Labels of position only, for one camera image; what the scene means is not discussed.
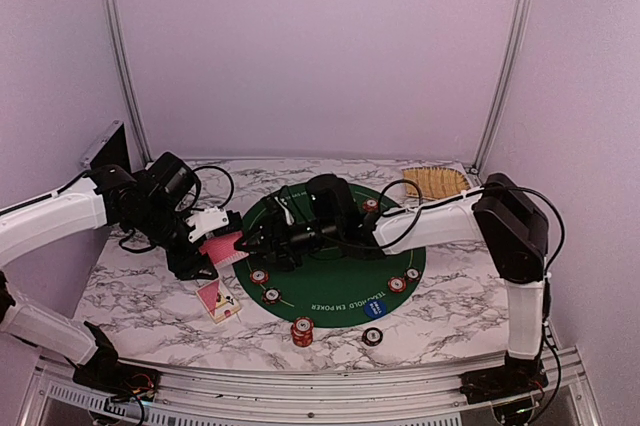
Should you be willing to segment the red playing card deck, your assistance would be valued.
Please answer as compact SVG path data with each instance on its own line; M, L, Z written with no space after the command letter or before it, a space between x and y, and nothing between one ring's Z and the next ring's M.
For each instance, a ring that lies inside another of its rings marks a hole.
M224 236L213 236L200 247L200 252L206 255L216 268L233 265L249 256L247 252L238 251L234 244L242 237L240 231Z

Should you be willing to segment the single orange poker chip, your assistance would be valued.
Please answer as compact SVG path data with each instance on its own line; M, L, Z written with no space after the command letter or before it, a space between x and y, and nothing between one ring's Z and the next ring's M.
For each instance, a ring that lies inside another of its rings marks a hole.
M269 273L265 270L254 270L250 273L250 280L255 284L264 284L269 280Z

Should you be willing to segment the orange poker chip stack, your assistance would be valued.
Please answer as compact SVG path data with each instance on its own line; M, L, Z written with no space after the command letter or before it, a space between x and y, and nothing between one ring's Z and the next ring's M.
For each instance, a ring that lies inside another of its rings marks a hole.
M314 323L309 317L298 317L291 325L293 343L299 347L308 347L313 342Z

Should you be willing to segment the blue small blind button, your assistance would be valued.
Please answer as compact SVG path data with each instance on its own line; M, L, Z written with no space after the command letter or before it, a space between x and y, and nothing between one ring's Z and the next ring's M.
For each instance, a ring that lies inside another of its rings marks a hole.
M388 312L388 308L383 300L372 299L365 303L363 311L368 318L375 320L385 316Z

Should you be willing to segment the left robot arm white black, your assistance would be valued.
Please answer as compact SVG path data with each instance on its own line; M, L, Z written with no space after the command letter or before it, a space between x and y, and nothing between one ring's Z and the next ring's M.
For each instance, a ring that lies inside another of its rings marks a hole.
M196 172L172 153L136 172L118 164L84 171L57 190L2 210L1 263L79 232L118 225L162 248L177 279L214 279L214 263L201 248L210 234L239 230L241 216L222 206L182 208L188 193L201 186ZM1 330L62 355L106 391L126 382L126 369L99 327L71 320L6 282Z

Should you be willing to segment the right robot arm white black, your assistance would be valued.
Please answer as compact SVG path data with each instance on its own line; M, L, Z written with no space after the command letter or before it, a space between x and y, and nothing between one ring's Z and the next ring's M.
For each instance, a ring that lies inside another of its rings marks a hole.
M375 263L457 241L483 241L507 288L509 336L495 384L515 394L534 377L545 318L549 222L524 191L497 173L487 184L450 198L410 207L365 211L349 183L334 174L308 180L302 195L282 187L263 197L261 215L245 221L234 246L249 258L282 271L308 256L336 248L355 260L358 279Z

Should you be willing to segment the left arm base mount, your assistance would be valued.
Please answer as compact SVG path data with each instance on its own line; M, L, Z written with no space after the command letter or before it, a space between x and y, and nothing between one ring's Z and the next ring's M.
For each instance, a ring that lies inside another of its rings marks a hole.
M154 396L160 372L153 368L121 362L114 345L102 330L87 321L84 325L93 335L97 350L85 364L69 360L74 368L73 381L120 397L126 393Z

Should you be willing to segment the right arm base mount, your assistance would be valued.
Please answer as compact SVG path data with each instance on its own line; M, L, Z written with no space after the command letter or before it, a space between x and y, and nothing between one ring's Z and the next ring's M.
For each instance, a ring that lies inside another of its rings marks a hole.
M500 366L463 373L459 392L469 404L493 401L544 389L549 381L540 355L532 360L517 359L508 353Z

